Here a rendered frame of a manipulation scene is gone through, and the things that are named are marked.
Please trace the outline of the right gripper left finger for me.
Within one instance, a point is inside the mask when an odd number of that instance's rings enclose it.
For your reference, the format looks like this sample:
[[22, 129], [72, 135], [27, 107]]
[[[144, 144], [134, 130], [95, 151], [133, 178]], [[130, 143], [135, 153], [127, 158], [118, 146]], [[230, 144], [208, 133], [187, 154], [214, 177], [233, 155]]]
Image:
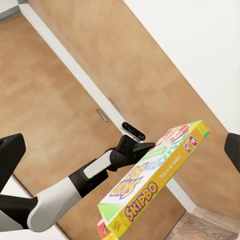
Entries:
[[21, 133], [0, 138], [0, 193], [26, 152]]

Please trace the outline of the board game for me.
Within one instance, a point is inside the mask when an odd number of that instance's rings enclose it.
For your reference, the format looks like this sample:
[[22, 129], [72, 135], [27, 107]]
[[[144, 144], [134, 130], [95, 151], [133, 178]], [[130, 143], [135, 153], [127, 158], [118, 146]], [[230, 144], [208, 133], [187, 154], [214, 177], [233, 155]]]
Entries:
[[119, 240], [211, 131], [203, 120], [174, 127], [147, 151], [97, 205], [101, 240]]

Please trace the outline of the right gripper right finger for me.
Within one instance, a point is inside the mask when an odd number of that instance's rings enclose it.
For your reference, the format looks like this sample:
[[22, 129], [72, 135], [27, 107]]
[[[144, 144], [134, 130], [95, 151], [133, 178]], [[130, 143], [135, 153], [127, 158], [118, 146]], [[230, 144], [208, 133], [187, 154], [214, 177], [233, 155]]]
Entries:
[[240, 173], [240, 135], [235, 133], [229, 133], [227, 135], [224, 151], [235, 165]]

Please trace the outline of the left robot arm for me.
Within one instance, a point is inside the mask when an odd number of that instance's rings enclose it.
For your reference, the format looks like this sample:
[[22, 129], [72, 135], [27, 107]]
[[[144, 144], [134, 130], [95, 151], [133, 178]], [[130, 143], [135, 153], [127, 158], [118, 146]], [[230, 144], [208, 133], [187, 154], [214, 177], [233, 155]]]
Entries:
[[60, 182], [32, 198], [0, 194], [0, 232], [31, 230], [42, 233], [52, 228], [75, 204], [104, 182], [107, 170], [137, 164], [156, 146], [143, 142], [146, 136], [125, 120], [119, 127], [123, 135], [118, 146], [111, 147]]

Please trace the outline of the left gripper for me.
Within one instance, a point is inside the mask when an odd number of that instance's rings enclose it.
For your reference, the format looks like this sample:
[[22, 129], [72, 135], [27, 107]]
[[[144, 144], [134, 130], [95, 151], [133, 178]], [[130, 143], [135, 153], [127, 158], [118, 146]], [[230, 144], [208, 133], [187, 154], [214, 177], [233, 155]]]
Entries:
[[137, 164], [146, 154], [156, 146], [154, 142], [137, 142], [128, 135], [123, 135], [116, 148], [116, 161], [121, 166]]

